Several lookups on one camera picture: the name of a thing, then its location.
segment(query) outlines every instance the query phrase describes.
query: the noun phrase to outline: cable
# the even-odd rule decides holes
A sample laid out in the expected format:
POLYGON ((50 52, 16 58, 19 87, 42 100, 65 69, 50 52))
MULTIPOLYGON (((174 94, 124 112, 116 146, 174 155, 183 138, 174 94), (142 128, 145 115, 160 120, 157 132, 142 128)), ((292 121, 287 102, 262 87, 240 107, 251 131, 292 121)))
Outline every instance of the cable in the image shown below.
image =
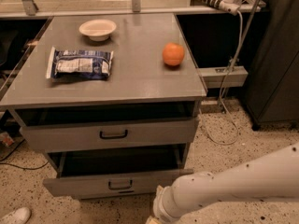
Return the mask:
MULTIPOLYGON (((242 38, 239 39, 239 45, 238 45, 237 50, 236 50, 236 52, 235 52, 235 56, 234 56, 234 58, 230 61, 230 64, 229 64, 229 66, 228 66, 228 72, 227 72, 226 76, 223 78, 223 81, 222 81, 222 83, 221 83, 221 90, 220 90, 219 101, 220 101, 221 104, 223 105, 223 108, 225 109, 226 114, 228 114, 229 118, 231 119, 231 121, 233 122, 233 124, 234 124, 234 126, 235 126, 236 128, 237 128, 237 126, 235 125, 235 123, 234 123, 234 121, 233 121, 231 115, 230 115, 229 113, 227 113, 228 110, 227 110, 227 108, 226 108, 226 106, 225 106, 225 103, 224 103, 223 100, 222 100, 222 96, 226 93, 226 88, 223 88, 223 84, 224 84, 224 81, 226 80, 226 78, 228 77, 228 75, 234 70, 236 60, 237 60, 238 55, 239 55, 239 52, 240 52, 240 50, 241 50, 241 48, 242 48, 242 46, 243 46, 243 42, 244 42, 244 40, 245 40, 245 38, 246 38, 246 35, 247 35, 248 31, 249 31, 249 27, 250 27, 250 25, 251 25, 251 22, 252 22, 254 13, 255 13, 255 11, 256 11, 256 8, 257 8, 259 2, 260 2, 260 0, 255 0, 255 2, 254 2, 254 4, 253 4, 252 10, 251 10, 250 15, 249 15, 249 20, 247 21, 246 27, 245 27, 244 31, 242 32, 242 33, 243 33, 243 34, 242 34, 242 38)), ((234 143, 234 141, 232 141, 232 142, 228 142, 228 143, 223 143, 223 142, 221 143, 221 142, 218 142, 218 141, 215 140, 215 139, 212 139, 212 141, 215 142, 215 143, 217 143, 217 144, 222 144, 222 145, 230 145, 230 144, 233 144, 233 143, 234 143)))
POLYGON ((18 165, 15 165, 15 164, 11 164, 11 163, 7 163, 7 162, 0 162, 0 165, 8 165, 8 166, 12 166, 12 167, 15 167, 15 168, 20 168, 20 169, 23 169, 23 170, 37 170, 37 169, 41 169, 43 167, 45 167, 49 162, 47 161, 46 163, 44 163, 43 165, 39 166, 39 167, 34 167, 34 168, 28 168, 28 167, 20 167, 18 165))
POLYGON ((10 153, 8 153, 2 160, 0 160, 0 161, 4 161, 4 160, 6 160, 6 159, 8 159, 9 158, 9 156, 23 143, 25 141, 25 139, 23 139, 23 140, 21 140, 20 142, 19 142, 19 144, 18 145, 16 145, 15 146, 15 148, 10 152, 10 153))
POLYGON ((16 147, 10 152, 10 153, 8 153, 2 160, 0 160, 0 165, 7 165, 7 166, 11 166, 11 167, 15 167, 15 168, 20 168, 20 169, 23 169, 23 170, 37 170, 37 169, 41 169, 41 168, 43 168, 43 167, 45 167, 49 162, 47 161, 46 163, 44 163, 43 165, 41 165, 41 166, 39 166, 39 167, 33 167, 33 168, 31 168, 31 167, 20 167, 20 166, 18 166, 18 165, 16 165, 16 164, 12 164, 12 163, 8 163, 8 162, 2 162, 2 161, 4 161, 4 160, 6 160, 6 159, 8 159, 9 158, 9 156, 23 143, 25 141, 25 139, 23 139, 23 140, 21 140, 20 142, 19 142, 19 144, 18 145, 16 145, 16 147))
MULTIPOLYGON (((237 13, 239 14, 239 18, 240 18, 240 31, 239 31, 239 39, 238 39, 238 46, 237 46, 237 49, 240 49, 240 46, 242 46, 242 31, 243 31, 243 16, 242 16, 242 13, 240 11, 237 11, 237 13)), ((231 113, 228 111, 225 103, 223 102, 223 95, 226 93, 226 88, 223 87, 224 83, 225 83, 225 80, 226 78, 229 76, 229 74, 232 72, 231 69, 227 69, 227 73, 226 75, 224 76, 223 80, 222 80, 222 83, 221 83, 221 88, 220 88, 220 94, 219 94, 219 101, 221 103, 221 105, 223 106, 224 110, 225 110, 225 114, 228 116, 229 120, 233 123, 234 127, 235 127, 235 130, 236 130, 236 135, 235 135, 235 138, 232 140, 232 141, 229 141, 229 142, 222 142, 222 141, 218 141, 216 140, 213 135, 211 134, 211 132, 209 131, 209 129, 207 128, 206 126, 206 122, 205 122, 205 119, 203 117, 203 113, 202 113, 202 110, 199 109, 199 113, 202 117, 202 121, 203 121, 203 126, 206 128, 206 133, 207 133, 207 136, 216 144, 218 145, 223 145, 223 146, 228 146, 228 145, 232 145, 233 143, 235 143, 239 137, 239 129, 237 127, 237 125, 235 124, 233 118, 232 118, 232 115, 231 113)))

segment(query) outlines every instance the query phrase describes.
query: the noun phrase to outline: white bowl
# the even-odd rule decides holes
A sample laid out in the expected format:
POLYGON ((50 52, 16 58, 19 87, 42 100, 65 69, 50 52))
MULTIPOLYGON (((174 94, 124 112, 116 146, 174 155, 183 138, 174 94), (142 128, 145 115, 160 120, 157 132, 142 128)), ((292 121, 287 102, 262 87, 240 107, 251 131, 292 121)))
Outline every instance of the white bowl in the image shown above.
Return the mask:
POLYGON ((110 20, 92 20, 80 25, 79 31, 92 41, 105 41, 116 29, 116 24, 110 20))

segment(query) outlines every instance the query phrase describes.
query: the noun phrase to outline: white cable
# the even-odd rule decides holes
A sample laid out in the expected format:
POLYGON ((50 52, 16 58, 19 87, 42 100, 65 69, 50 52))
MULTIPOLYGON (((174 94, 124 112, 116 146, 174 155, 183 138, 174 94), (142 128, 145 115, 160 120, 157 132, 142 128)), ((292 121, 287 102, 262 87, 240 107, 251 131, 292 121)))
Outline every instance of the white cable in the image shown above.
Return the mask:
MULTIPOLYGON (((240 46, 242 46, 242 43, 241 43, 241 39, 242 39, 242 30, 243 30, 243 16, 242 16, 242 13, 240 11, 237 11, 237 13, 239 14, 239 17, 240 17, 240 31, 239 31, 239 39, 238 39, 238 48, 237 49, 240 49, 240 46)), ((226 92, 226 88, 223 87, 224 83, 225 83, 225 80, 226 78, 228 77, 228 75, 231 73, 231 70, 228 69, 227 70, 227 73, 225 75, 225 77, 223 78, 222 80, 222 83, 221 83, 221 89, 220 89, 220 95, 219 95, 219 101, 221 102, 221 105, 223 106, 224 110, 225 110, 225 114, 228 116, 229 120, 233 123, 234 127, 235 127, 235 130, 236 130, 236 135, 235 135, 235 138, 232 140, 232 141, 229 141, 229 142, 222 142, 222 141, 219 141, 219 140, 216 140, 213 135, 211 134, 211 132, 209 131, 209 129, 207 128, 206 126, 206 122, 205 122, 205 119, 203 117, 203 113, 202 113, 202 110, 199 109, 199 113, 202 117, 202 121, 203 121, 203 126, 206 128, 206 133, 207 133, 207 136, 216 144, 218 145, 223 145, 223 146, 228 146, 228 145, 232 145, 233 143, 235 143, 239 137, 239 129, 237 127, 237 125, 235 124, 234 122, 234 119, 232 118, 232 115, 231 113, 228 111, 225 103, 223 102, 222 100, 222 97, 223 95, 225 94, 226 92)))
POLYGON ((232 71, 234 70, 234 66, 235 66, 235 63, 236 63, 238 54, 239 54, 239 52, 240 52, 240 50, 241 50, 241 47, 242 47, 243 42, 244 42, 244 40, 245 40, 245 37, 246 37, 246 35, 247 35, 247 33, 248 33, 250 24, 251 24, 251 22, 252 22, 254 13, 256 12, 256 8, 257 8, 257 6, 258 6, 259 1, 260 1, 260 0, 255 0, 255 2, 254 2, 253 8, 252 8, 252 10, 251 10, 251 12, 250 12, 250 15, 249 15, 249 20, 247 21, 247 25, 246 25, 244 31, 242 32, 243 34, 242 34, 242 38, 241 38, 241 43, 239 43, 238 48, 237 48, 237 50, 236 50, 236 52, 235 52, 235 56, 234 56, 233 60, 231 61, 231 63, 229 64, 228 72, 227 72, 226 76, 224 77, 224 79, 223 79, 223 81, 222 81, 222 83, 221 83, 221 91, 220 91, 220 97, 219 97, 219 100, 220 100, 221 104, 223 105, 223 107, 224 107, 224 109, 225 109, 226 112, 227 112, 228 110, 227 110, 227 108, 226 108, 226 106, 224 105, 224 102, 223 102, 223 100, 222 100, 222 96, 223 96, 223 94, 225 94, 225 89, 226 89, 226 88, 225 88, 225 89, 223 88, 223 83, 224 83, 225 79, 228 77, 229 73, 232 72, 232 71))

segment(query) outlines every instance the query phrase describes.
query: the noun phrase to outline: cabinet side panel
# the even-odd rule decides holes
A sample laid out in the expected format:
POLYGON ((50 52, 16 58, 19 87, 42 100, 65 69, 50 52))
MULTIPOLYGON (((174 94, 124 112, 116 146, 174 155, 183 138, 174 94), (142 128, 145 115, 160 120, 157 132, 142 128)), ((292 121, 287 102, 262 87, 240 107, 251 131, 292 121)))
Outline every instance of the cabinet side panel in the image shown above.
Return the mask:
POLYGON ((271 21, 249 71, 244 95, 258 121, 299 50, 299 0, 269 0, 269 4, 271 21))
POLYGON ((261 122, 299 120, 299 53, 261 115, 261 122))

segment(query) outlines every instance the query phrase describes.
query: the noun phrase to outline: orange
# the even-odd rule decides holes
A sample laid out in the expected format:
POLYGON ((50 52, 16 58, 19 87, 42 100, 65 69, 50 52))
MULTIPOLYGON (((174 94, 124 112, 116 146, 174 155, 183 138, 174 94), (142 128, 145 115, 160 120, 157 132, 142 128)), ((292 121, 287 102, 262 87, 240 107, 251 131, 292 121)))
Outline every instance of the orange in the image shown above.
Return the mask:
POLYGON ((183 61, 185 50, 180 44, 169 42, 165 45, 162 55, 165 64, 177 66, 183 61))

